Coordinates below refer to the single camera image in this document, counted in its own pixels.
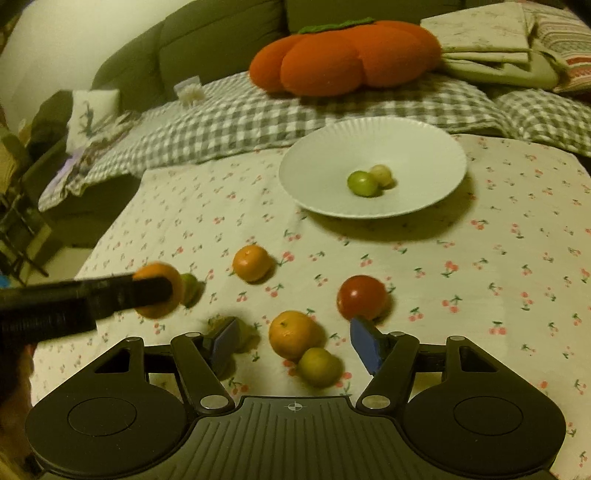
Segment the person's left hand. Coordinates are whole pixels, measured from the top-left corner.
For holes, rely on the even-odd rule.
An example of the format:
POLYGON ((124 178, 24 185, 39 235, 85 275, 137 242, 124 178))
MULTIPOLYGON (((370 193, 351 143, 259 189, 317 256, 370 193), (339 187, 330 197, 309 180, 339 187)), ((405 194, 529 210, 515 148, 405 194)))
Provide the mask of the person's left hand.
POLYGON ((33 356, 37 345, 1 349, 1 478, 33 479, 26 460, 31 455, 25 423, 31 404, 33 356))

